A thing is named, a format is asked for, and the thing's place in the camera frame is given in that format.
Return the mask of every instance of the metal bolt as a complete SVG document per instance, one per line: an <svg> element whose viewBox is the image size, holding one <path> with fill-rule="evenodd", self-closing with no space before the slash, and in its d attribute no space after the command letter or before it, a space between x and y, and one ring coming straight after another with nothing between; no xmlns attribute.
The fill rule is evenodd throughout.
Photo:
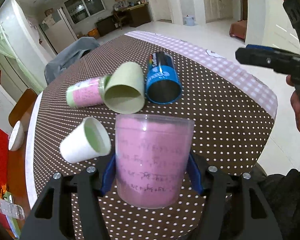
<svg viewBox="0 0 300 240"><path fill-rule="evenodd" d="M251 179L250 173L247 173L247 172L245 172L244 174L242 174L242 177L243 177L244 179Z"/></svg>
<svg viewBox="0 0 300 240"><path fill-rule="evenodd" d="M218 168L216 166L209 166L208 170L210 172L217 172Z"/></svg>
<svg viewBox="0 0 300 240"><path fill-rule="evenodd" d="M52 176L54 179L60 179L61 178L61 173L60 172L56 172L55 174L53 174Z"/></svg>
<svg viewBox="0 0 300 240"><path fill-rule="evenodd" d="M94 173L96 171L96 168L94 166L90 166L87 168L87 173Z"/></svg>

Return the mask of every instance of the blue cup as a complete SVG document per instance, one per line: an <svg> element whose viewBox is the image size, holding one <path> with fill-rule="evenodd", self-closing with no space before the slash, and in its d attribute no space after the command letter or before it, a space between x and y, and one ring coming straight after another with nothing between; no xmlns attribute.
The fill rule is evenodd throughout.
<svg viewBox="0 0 300 240"><path fill-rule="evenodd" d="M160 51L150 55L146 82L146 95L156 104L169 104L176 101L182 91L173 58Z"/></svg>

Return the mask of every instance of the window pane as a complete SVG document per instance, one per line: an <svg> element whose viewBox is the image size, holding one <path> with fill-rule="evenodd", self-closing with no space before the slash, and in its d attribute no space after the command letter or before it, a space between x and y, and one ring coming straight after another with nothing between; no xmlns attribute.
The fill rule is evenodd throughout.
<svg viewBox="0 0 300 240"><path fill-rule="evenodd" d="M68 0L65 6L74 22L74 24L88 17L88 13L83 6L82 0Z"/></svg>
<svg viewBox="0 0 300 240"><path fill-rule="evenodd" d="M104 10L101 0L84 0L84 3L86 4L90 15Z"/></svg>

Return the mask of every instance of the refrigerator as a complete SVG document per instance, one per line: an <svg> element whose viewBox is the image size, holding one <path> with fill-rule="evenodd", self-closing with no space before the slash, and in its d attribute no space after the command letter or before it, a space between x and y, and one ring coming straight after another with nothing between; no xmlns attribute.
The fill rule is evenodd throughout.
<svg viewBox="0 0 300 240"><path fill-rule="evenodd" d="M40 27L57 53L78 40L62 8L48 15Z"/></svg>

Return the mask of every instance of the curtain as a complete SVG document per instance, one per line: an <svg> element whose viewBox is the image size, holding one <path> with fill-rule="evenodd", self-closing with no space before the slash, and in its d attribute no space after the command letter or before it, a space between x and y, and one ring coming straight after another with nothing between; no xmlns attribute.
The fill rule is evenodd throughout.
<svg viewBox="0 0 300 240"><path fill-rule="evenodd" d="M18 56L14 52L1 25L0 25L0 53L5 55L6 57L13 58L17 61L20 70L28 78L28 80L32 86L31 89L33 89L37 94L40 94L43 91L44 87L30 73L30 71L26 68L26 66L23 65L21 60L18 58Z"/></svg>

